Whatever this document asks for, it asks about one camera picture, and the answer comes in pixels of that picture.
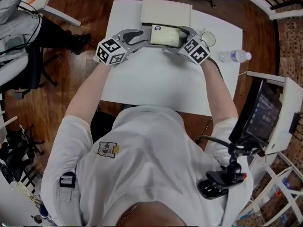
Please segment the patch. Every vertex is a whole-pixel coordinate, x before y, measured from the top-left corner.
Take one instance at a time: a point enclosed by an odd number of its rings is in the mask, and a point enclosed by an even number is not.
[[[199,46],[191,55],[190,57],[193,58],[198,64],[200,64],[204,58],[208,56],[208,53]]]
[[[110,52],[114,52],[121,48],[113,39],[107,40],[102,43],[102,45]]]
[[[119,152],[119,146],[117,143],[112,142],[99,142],[99,148],[95,154],[103,157],[115,158],[116,154]]]
[[[198,42],[196,40],[192,39],[191,41],[189,41],[187,43],[187,45],[184,46],[184,50],[187,53],[190,53],[197,45],[198,45]]]
[[[99,59],[101,59],[104,62],[104,64],[106,64],[107,59],[108,59],[108,54],[106,53],[106,51],[104,51],[101,48],[101,46],[99,46],[99,48],[98,48],[97,56],[99,57]]]
[[[122,61],[124,55],[125,55],[124,53],[119,54],[119,55],[113,55],[113,57],[110,59],[109,65],[120,63]]]

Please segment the bottle cap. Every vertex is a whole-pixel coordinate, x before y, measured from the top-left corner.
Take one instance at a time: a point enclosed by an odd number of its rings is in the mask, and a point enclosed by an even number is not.
[[[249,52],[246,52],[246,58],[247,58],[247,60],[251,59],[251,54]]]

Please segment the black cable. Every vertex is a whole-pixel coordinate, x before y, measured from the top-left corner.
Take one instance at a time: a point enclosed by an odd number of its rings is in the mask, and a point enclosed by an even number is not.
[[[220,139],[217,139],[217,138],[214,138],[214,137],[210,137],[210,136],[207,136],[207,135],[200,135],[200,136],[198,136],[195,139],[195,142],[196,142],[196,140],[200,140],[201,138],[204,138],[204,139],[211,140],[213,142],[219,143],[221,145],[224,145],[227,148],[229,147],[229,143],[225,142],[224,140],[220,140]]]
[[[28,40],[27,43],[19,44],[19,45],[16,45],[16,46],[11,47],[11,48],[9,48],[9,49],[7,49],[7,50],[5,50],[5,51],[2,51],[2,52],[0,52],[0,56],[3,55],[3,54],[5,54],[5,53],[7,53],[7,52],[10,52],[10,51],[13,51],[13,50],[20,50],[20,49],[23,49],[23,48],[27,47],[29,44],[32,43],[32,42],[30,42],[30,41],[31,41],[31,39],[33,38],[34,34],[36,33],[37,29],[38,29],[39,26],[40,26],[40,21],[41,21],[41,19],[42,19],[42,16],[38,13],[38,11],[37,11],[32,5],[30,5],[30,4],[28,4],[28,3],[24,2],[24,1],[21,1],[21,2],[23,2],[23,3],[27,4],[27,5],[29,5],[30,7],[32,7],[32,8],[35,10],[35,12],[30,11],[30,10],[28,10],[28,9],[26,9],[26,8],[24,8],[24,7],[22,7],[22,6],[20,6],[20,5],[17,5],[17,7],[23,9],[24,11],[30,12],[30,13],[32,13],[32,14],[37,14],[37,15],[38,15],[38,18],[39,18],[39,23],[38,23],[37,27],[35,28],[33,34],[31,35],[31,37],[29,38],[29,40]]]
[[[215,9],[217,7],[217,5],[215,5],[215,3],[213,2],[213,0],[206,0],[206,1],[208,1],[210,3],[210,6],[212,6],[212,8]]]
[[[221,76],[222,79],[223,79],[223,76],[222,76],[222,74],[221,74],[221,71],[220,71],[220,68],[219,68],[218,64],[217,64],[212,58],[210,58],[210,57],[208,57],[207,60],[209,60],[209,61],[211,61],[213,64],[215,64],[215,66],[216,66],[217,69],[218,69],[218,72],[220,73],[220,76]]]

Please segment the white table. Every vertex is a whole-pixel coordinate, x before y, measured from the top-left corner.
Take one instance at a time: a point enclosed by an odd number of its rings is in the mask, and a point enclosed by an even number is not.
[[[114,1],[106,37],[123,29],[141,29],[142,1]],[[216,37],[210,48],[224,81],[234,96],[239,63],[223,63],[220,51],[242,48],[242,30],[221,19],[193,10],[191,27],[199,34],[206,28]],[[201,67],[161,48],[144,47],[129,56],[129,61],[112,68],[101,100],[131,105],[161,105],[175,111],[211,115]]]
[[[80,21],[74,19],[71,16],[68,16],[65,13],[62,13],[62,12],[48,6],[47,5],[48,1],[49,0],[35,0],[33,3],[31,3],[31,6],[33,6],[37,11],[44,10],[44,11],[50,12],[50,13],[56,15],[56,16],[59,16],[60,18],[70,22],[71,24],[73,24],[75,26],[80,26],[81,25]],[[29,10],[33,10],[30,6],[28,6],[27,4],[25,4],[23,2],[20,4],[22,7],[25,7]]]
[[[290,78],[248,71],[248,76],[266,79],[267,83],[283,87],[280,97],[282,108],[276,127],[271,135],[265,154],[272,154],[287,149],[292,135],[289,133],[294,113],[299,112],[303,100],[303,88]]]

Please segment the monitor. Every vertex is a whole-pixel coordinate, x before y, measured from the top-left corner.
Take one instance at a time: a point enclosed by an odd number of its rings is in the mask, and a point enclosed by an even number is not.
[[[260,147],[268,141],[279,118],[282,103],[264,80],[253,79],[249,94],[229,140],[235,145]]]

